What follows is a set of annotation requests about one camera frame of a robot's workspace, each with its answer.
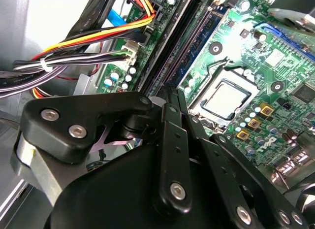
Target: chip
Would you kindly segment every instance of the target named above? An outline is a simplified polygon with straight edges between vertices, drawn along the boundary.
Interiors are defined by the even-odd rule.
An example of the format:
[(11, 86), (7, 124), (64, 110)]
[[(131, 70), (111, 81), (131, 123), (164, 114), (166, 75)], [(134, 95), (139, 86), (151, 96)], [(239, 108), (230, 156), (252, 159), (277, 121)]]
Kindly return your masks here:
[(240, 132), (238, 132), (238, 134), (236, 135), (237, 138), (241, 139), (241, 140), (246, 140), (248, 137), (250, 136), (250, 134), (248, 132), (246, 132), (245, 130), (241, 130)]
[(315, 114), (312, 113), (312, 112), (309, 113), (309, 114), (306, 116), (306, 118), (309, 119), (309, 120), (312, 119), (312, 118), (314, 118), (314, 117), (315, 117)]
[(243, 29), (242, 32), (240, 33), (240, 36), (242, 38), (246, 38), (249, 34), (250, 34), (250, 32), (248, 30)]
[(249, 127), (252, 127), (254, 129), (258, 128), (260, 124), (261, 122), (256, 118), (251, 119), (250, 122), (247, 123)]
[(299, 101), (307, 104), (315, 98), (315, 89), (308, 84), (301, 84), (292, 94)]
[(260, 113), (267, 117), (271, 116), (271, 114), (274, 112), (274, 109), (264, 102), (260, 105), (260, 108)]
[(229, 26), (230, 28), (232, 28), (234, 26), (235, 22), (234, 21), (229, 21), (229, 23), (227, 24), (227, 26)]

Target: cable bundle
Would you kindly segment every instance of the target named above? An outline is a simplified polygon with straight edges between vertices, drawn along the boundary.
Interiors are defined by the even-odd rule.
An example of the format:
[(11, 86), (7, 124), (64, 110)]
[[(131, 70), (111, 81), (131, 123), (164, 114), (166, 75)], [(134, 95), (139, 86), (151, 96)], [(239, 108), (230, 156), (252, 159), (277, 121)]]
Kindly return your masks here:
[[(46, 48), (31, 61), (15, 61), (13, 71), (5, 72), (15, 77), (0, 78), (0, 98), (40, 86), (59, 76), (70, 65), (96, 65), (98, 68), (99, 64), (124, 61), (128, 56), (126, 50), (101, 54), (84, 53), (84, 51), (92, 43), (113, 38), (137, 41), (141, 37), (136, 29), (151, 23), (155, 14), (149, 0), (132, 0), (133, 4), (146, 12), (143, 18), (118, 27), (101, 28), (114, 2), (115, 0), (90, 0), (64, 41)], [(39, 98), (48, 97), (41, 93), (39, 88), (34, 89), (32, 94)]]

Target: green circuit board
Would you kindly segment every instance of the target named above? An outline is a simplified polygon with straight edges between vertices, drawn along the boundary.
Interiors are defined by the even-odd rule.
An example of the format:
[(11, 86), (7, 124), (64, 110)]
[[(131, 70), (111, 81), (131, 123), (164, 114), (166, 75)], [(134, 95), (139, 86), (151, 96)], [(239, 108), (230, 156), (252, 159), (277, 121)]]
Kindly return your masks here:
[[(241, 11), (241, 3), (229, 11), (222, 21), (217, 31), (208, 40), (204, 49), (198, 55), (194, 64), (189, 69), (189, 76), (182, 82), (181, 88), (188, 84), (193, 77), (195, 83), (191, 86), (191, 92), (186, 94), (187, 103), (191, 103), (198, 94), (204, 82), (207, 81), (209, 72), (214, 73), (217, 67), (208, 70), (209, 65), (229, 58), (235, 63), (249, 68), (255, 76), (255, 83), (260, 90), (259, 94), (251, 102), (260, 105), (266, 103), (274, 110), (270, 117), (263, 115), (256, 118), (261, 122), (257, 129), (244, 128), (250, 135), (246, 140), (236, 138), (237, 132), (232, 125), (228, 126), (225, 134), (233, 134), (233, 143), (250, 159), (254, 159), (257, 165), (264, 164), (274, 167), (283, 156), (286, 156), (293, 147), (288, 145), (281, 134), (288, 128), (293, 129), (297, 134), (306, 131), (309, 135), (312, 132), (309, 128), (315, 120), (315, 94), (307, 102), (301, 102), (293, 93), (306, 87), (315, 87), (315, 65), (313, 61), (295, 51), (294, 48), (282, 41), (280, 38), (267, 34), (264, 42), (259, 42), (253, 37), (253, 26), (260, 22), (274, 22), (267, 10), (274, 0), (248, 0), (251, 4), (247, 11)], [(290, 37), (296, 37), (299, 44), (313, 44), (314, 37), (310, 34), (292, 33)], [(222, 44), (222, 52), (218, 55), (209, 53), (209, 46), (213, 42)], [(284, 87), (281, 91), (272, 91), (271, 85), (281, 81)], [(277, 103), (279, 98), (285, 99), (291, 108), (286, 110)], [(267, 126), (274, 125), (278, 129), (278, 134), (271, 135)], [(255, 138), (262, 136), (266, 142), (272, 137), (272, 142), (265, 148), (257, 143)], [(255, 150), (255, 155), (247, 154), (245, 147), (251, 145)]]
[[(167, 0), (150, 0), (154, 9), (161, 8), (161, 10), (156, 15), (156, 19), (150, 24), (152, 28), (152, 33), (148, 41), (146, 42), (145, 46), (139, 46), (137, 50), (137, 63), (138, 63), (138, 70), (142, 70), (144, 65), (146, 64), (149, 56), (151, 55), (155, 45), (157, 44), (162, 32), (164, 31), (165, 27), (167, 26), (168, 22), (171, 19), (171, 16), (174, 14), (176, 7), (167, 4)], [(139, 19), (143, 13), (137, 9), (135, 6), (131, 8), (131, 11), (128, 15), (126, 22), (131, 22)], [(116, 44), (113, 50), (120, 50), (121, 47), (126, 43), (124, 39), (117, 39)], [(114, 81), (112, 86), (104, 85), (104, 80), (109, 78), (110, 74), (113, 70), (118, 70), (120, 72), (120, 78), (117, 81)], [(131, 91), (136, 81), (139, 77), (139, 73), (136, 73), (132, 76), (132, 80), (128, 82), (129, 87), (125, 90), (122, 89), (121, 84), (124, 82), (125, 75), (128, 74), (127, 71), (120, 69), (116, 65), (107, 65), (102, 71), (102, 78), (100, 80), (97, 93), (115, 93), (115, 92), (123, 92), (123, 91)]]

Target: white wire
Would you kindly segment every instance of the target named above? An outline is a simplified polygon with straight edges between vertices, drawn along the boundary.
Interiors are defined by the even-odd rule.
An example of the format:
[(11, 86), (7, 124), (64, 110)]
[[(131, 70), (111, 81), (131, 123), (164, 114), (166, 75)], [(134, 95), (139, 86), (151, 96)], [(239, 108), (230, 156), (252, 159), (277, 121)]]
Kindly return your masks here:
[[(62, 59), (57, 59), (57, 60), (52, 60), (45, 62), (46, 65), (54, 64), (54, 63), (62, 63), (62, 62), (69, 62), (69, 61), (75, 61), (75, 60), (83, 60), (83, 59), (92, 59), (92, 58), (97, 58), (97, 57), (102, 57), (104, 55), (109, 55), (109, 54), (115, 54), (119, 52), (123, 52), (125, 50), (117, 50), (117, 51), (109, 51), (105, 53), (100, 53), (100, 54), (95, 54), (95, 55), (85, 55), (85, 56), (80, 56), (80, 57), (71, 57), (71, 58), (62, 58)], [(21, 69), (26, 69), (26, 68), (31, 68), (31, 67), (36, 67), (40, 65), (40, 62), (36, 62), (34, 64), (28, 64), (28, 65), (20, 65), (15, 67), (13, 70), (21, 70)]]

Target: bolt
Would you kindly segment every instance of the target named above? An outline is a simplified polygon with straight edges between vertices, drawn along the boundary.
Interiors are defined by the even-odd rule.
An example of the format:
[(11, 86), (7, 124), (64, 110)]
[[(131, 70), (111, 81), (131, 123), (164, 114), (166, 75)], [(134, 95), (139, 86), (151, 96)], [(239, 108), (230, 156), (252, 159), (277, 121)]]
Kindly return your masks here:
[(221, 140), (223, 143), (226, 142), (225, 138), (223, 136), (219, 136), (219, 140)]
[(300, 224), (300, 225), (303, 224), (302, 219), (299, 217), (299, 215), (297, 215), (295, 212), (292, 212), (291, 215), (292, 215), (293, 219), (294, 219), (298, 224)]
[(169, 109), (171, 109), (172, 112), (177, 112), (177, 110), (174, 107), (169, 107)]
[(251, 216), (249, 213), (243, 208), (242, 206), (238, 206), (236, 208), (237, 215), (240, 217), (240, 219), (247, 225), (252, 223)]
[(171, 193), (175, 197), (175, 199), (183, 200), (186, 197), (186, 192), (183, 186), (174, 182), (171, 185)]
[(87, 130), (80, 125), (73, 125), (69, 128), (69, 134), (73, 138), (82, 139), (87, 135)]
[(40, 113), (41, 117), (46, 121), (53, 122), (59, 118), (58, 112), (53, 109), (45, 109)]
[(144, 97), (141, 97), (141, 98), (140, 98), (140, 101), (141, 101), (142, 103), (144, 103), (144, 104), (149, 104), (149, 101), (148, 101), (146, 98), (144, 98)]
[(284, 212), (279, 211), (279, 215), (286, 224), (288, 225), (290, 224), (290, 219), (287, 217), (287, 215)]
[(192, 119), (192, 121), (195, 122), (195, 123), (198, 123), (198, 122), (199, 122), (198, 118), (196, 118), (196, 117), (191, 117), (191, 119)]

